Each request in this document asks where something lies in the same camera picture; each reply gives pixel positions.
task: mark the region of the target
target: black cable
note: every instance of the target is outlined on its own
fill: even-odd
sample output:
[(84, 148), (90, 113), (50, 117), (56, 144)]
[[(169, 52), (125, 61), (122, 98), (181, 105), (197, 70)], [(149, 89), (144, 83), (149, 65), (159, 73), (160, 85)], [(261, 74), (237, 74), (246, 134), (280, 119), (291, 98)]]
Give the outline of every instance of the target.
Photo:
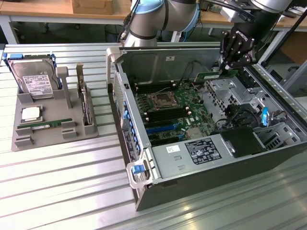
[(217, 128), (217, 123), (219, 123), (220, 121), (227, 121), (227, 119), (226, 118), (222, 118), (222, 119), (218, 120), (217, 122), (215, 122), (215, 129)]
[(191, 75), (191, 74), (193, 73), (193, 70), (194, 70), (194, 63), (198, 63), (198, 64), (200, 64), (200, 65), (203, 67), (203, 64), (202, 64), (200, 61), (198, 61), (198, 60), (194, 60), (194, 61), (188, 62), (188, 63), (187, 63), (187, 66), (186, 66), (186, 68), (185, 68), (185, 70), (184, 70), (184, 72), (183, 72), (183, 74), (182, 74), (182, 77), (181, 77), (181, 79), (179, 80), (179, 82), (178, 82), (177, 85), (179, 85), (179, 84), (183, 81), (184, 76), (185, 76), (185, 74), (186, 74), (186, 72), (187, 72), (188, 67), (189, 67), (190, 64), (192, 64), (192, 69), (191, 69), (191, 72), (190, 72), (189, 75)]
[(274, 34), (274, 29), (275, 29), (277, 23), (278, 23), (278, 20), (275, 22), (274, 26), (272, 27), (271, 33), (268, 34), (267, 37), (266, 37), (266, 39), (264, 40), (264, 42), (263, 42), (264, 45), (263, 45), (260, 49), (258, 49), (258, 50), (256, 51), (256, 53), (258, 53), (259, 51), (261, 51), (261, 50), (267, 45), (267, 43), (269, 42), (269, 40), (271, 39), (271, 37), (272, 37), (273, 34)]
[(243, 9), (237, 7), (237, 6), (230, 5), (230, 4), (227, 4), (225, 2), (218, 1), (218, 0), (204, 0), (204, 1), (206, 1), (208, 3), (212, 3), (212, 4), (215, 4), (215, 5), (218, 5), (218, 6), (226, 7), (226, 8), (229, 8), (231, 10), (234, 10), (234, 11), (240, 13), (241, 15), (251, 19), (251, 22), (254, 22), (255, 19), (256, 19), (254, 15), (252, 15), (251, 13), (246, 12), (245, 10), (243, 10)]
[(249, 110), (246, 110), (246, 109), (242, 109), (242, 111), (251, 114), (253, 116), (254, 120), (257, 122), (258, 127), (260, 126), (258, 118), (256, 117), (256, 115), (254, 115), (254, 113), (252, 111), (249, 111)]
[[(203, 24), (202, 24), (202, 22), (201, 22), (201, 12), (200, 12), (200, 14), (199, 14), (198, 21), (200, 21), (200, 23), (201, 23), (201, 34), (202, 34)], [(191, 33), (188, 35), (187, 40), (191, 37), (191, 35), (192, 35), (192, 33), (194, 32), (194, 30), (195, 30), (197, 24), (198, 24), (198, 22), (197, 22), (196, 25), (193, 27)]]
[(120, 33), (118, 34), (117, 42), (120, 41), (120, 37), (121, 37), (122, 33), (123, 33), (126, 29), (129, 28), (129, 26), (130, 26), (130, 24), (131, 24), (131, 22), (132, 22), (132, 20), (133, 20), (133, 17), (134, 17), (134, 10), (135, 10), (136, 7), (139, 5), (140, 1), (141, 1), (141, 0), (138, 0), (138, 1), (134, 4), (132, 10), (131, 10), (130, 13), (126, 16), (126, 18), (125, 18), (125, 20), (124, 20), (124, 26), (123, 26), (123, 28), (121, 29)]

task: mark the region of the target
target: cable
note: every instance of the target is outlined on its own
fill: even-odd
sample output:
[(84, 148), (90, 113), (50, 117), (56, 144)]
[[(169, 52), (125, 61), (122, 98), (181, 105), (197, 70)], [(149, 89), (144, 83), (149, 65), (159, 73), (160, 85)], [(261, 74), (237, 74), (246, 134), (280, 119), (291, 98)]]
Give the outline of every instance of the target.
[(236, 12), (240, 13), (241, 15), (251, 19), (251, 22), (255, 22), (256, 18), (255, 18), (254, 15), (252, 15), (251, 13), (246, 12), (245, 10), (243, 10), (243, 9), (237, 7), (237, 6), (230, 5), (230, 4), (227, 4), (225, 2), (218, 1), (218, 0), (204, 0), (204, 1), (206, 1), (208, 3), (212, 3), (212, 4), (215, 4), (215, 5), (218, 5), (218, 6), (229, 8), (229, 9), (231, 9), (233, 11), (236, 11)]
[(261, 51), (261, 50), (268, 44), (269, 40), (271, 39), (271, 37), (272, 37), (273, 34), (274, 34), (274, 28), (276, 27), (277, 23), (278, 23), (278, 20), (275, 22), (274, 26), (272, 27), (270, 36), (267, 36), (266, 39), (264, 40), (264, 45), (263, 45), (263, 47), (261, 47), (259, 50), (257, 50), (256, 53), (258, 53), (259, 51)]
[(120, 37), (121, 37), (122, 33), (130, 27), (130, 24), (132, 23), (132, 20), (133, 20), (133, 17), (134, 17), (134, 11), (137, 8), (137, 6), (139, 5), (140, 1), (141, 0), (137, 0), (137, 2), (134, 4), (132, 10), (130, 11), (130, 13), (126, 16), (126, 18), (124, 20), (124, 26), (121, 29), (120, 33), (118, 34), (117, 42), (120, 41)]
[(188, 63), (187, 63), (187, 66), (186, 66), (186, 68), (185, 68), (185, 70), (184, 70), (184, 72), (183, 72), (183, 74), (182, 74), (182, 77), (181, 77), (181, 79), (179, 80), (179, 82), (178, 82), (177, 85), (179, 85), (179, 84), (183, 81), (184, 76), (185, 76), (185, 74), (186, 74), (186, 72), (187, 72), (187, 70), (188, 70), (188, 67), (189, 67), (189, 65), (191, 65), (191, 64), (192, 64), (192, 69), (191, 69), (190, 74), (192, 74), (192, 72), (193, 72), (193, 70), (194, 70), (194, 63), (198, 63), (198, 64), (200, 64), (200, 65), (203, 67), (203, 64), (202, 64), (200, 61), (198, 61), (198, 60), (194, 60), (194, 61), (188, 62)]
[(186, 32), (186, 36), (184, 37), (183, 42), (185, 42), (187, 40), (187, 36), (188, 36), (188, 33)]
[(242, 111), (244, 111), (244, 112), (247, 112), (247, 113), (251, 114), (251, 115), (253, 116), (254, 120), (257, 122), (258, 127), (260, 126), (260, 123), (259, 123), (258, 118), (256, 117), (256, 115), (254, 115), (254, 113), (253, 113), (252, 111), (249, 111), (249, 110), (246, 110), (246, 109), (242, 109)]
[(282, 113), (284, 113), (285, 120), (287, 120), (288, 119), (288, 113), (286, 111), (284, 111), (284, 110), (282, 110), (282, 111), (277, 110), (277, 111), (271, 112), (271, 114), (269, 115), (268, 127), (272, 126), (271, 123), (272, 123), (272, 120), (274, 120), (274, 117), (277, 117), (277, 116), (279, 116)]
[[(198, 21), (200, 21), (200, 24), (201, 24), (201, 34), (202, 34), (203, 24), (201, 22), (201, 12), (199, 14)], [(199, 23), (196, 23), (196, 25), (193, 27), (192, 32), (189, 34), (187, 39), (189, 39), (191, 37), (192, 33), (194, 32), (195, 28), (197, 27), (197, 24), (199, 24)]]
[(164, 91), (164, 90), (167, 90), (167, 89), (169, 89), (170, 87), (166, 87), (166, 88), (164, 88), (164, 89), (162, 89), (162, 90), (159, 90), (158, 92), (162, 92), (162, 91)]
[(227, 119), (226, 118), (222, 118), (222, 119), (218, 120), (217, 122), (215, 122), (215, 129), (217, 128), (217, 123), (219, 123), (220, 121), (227, 121)]

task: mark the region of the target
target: slotted aluminum surface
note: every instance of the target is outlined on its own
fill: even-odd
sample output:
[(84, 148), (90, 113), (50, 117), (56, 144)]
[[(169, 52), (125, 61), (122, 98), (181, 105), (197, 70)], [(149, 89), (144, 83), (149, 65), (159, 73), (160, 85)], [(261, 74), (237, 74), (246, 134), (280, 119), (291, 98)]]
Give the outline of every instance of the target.
[[(17, 88), (2, 61), (1, 230), (306, 228), (307, 154), (300, 154), (273, 171), (135, 212), (106, 96), (105, 49), (116, 45), (9, 45), (5, 48), (7, 53), (54, 52), (58, 66), (69, 68), (69, 87), (75, 87), (77, 82), (76, 62), (83, 62), (84, 78), (91, 88), (100, 136), (92, 140), (11, 152)], [(210, 178), (200, 181), (209, 182)]]

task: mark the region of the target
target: hard drive label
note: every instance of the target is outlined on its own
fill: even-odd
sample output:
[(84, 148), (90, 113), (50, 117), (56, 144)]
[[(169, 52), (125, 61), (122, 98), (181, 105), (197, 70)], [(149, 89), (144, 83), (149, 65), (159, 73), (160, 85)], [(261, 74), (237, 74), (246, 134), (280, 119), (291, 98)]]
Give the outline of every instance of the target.
[(185, 143), (194, 164), (203, 164), (221, 159), (211, 138)]
[(23, 76), (23, 78), (31, 96), (52, 94), (48, 75)]

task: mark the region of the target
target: blue pcie slot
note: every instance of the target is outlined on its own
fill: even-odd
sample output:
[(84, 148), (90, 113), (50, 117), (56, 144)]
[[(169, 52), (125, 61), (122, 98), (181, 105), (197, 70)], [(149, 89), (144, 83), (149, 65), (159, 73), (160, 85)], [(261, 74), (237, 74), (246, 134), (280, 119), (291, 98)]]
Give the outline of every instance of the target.
[(178, 125), (179, 125), (179, 123), (171, 125), (171, 126), (149, 128), (149, 129), (146, 130), (146, 133), (151, 134), (151, 133), (159, 133), (159, 132), (164, 132), (164, 131), (176, 130)]

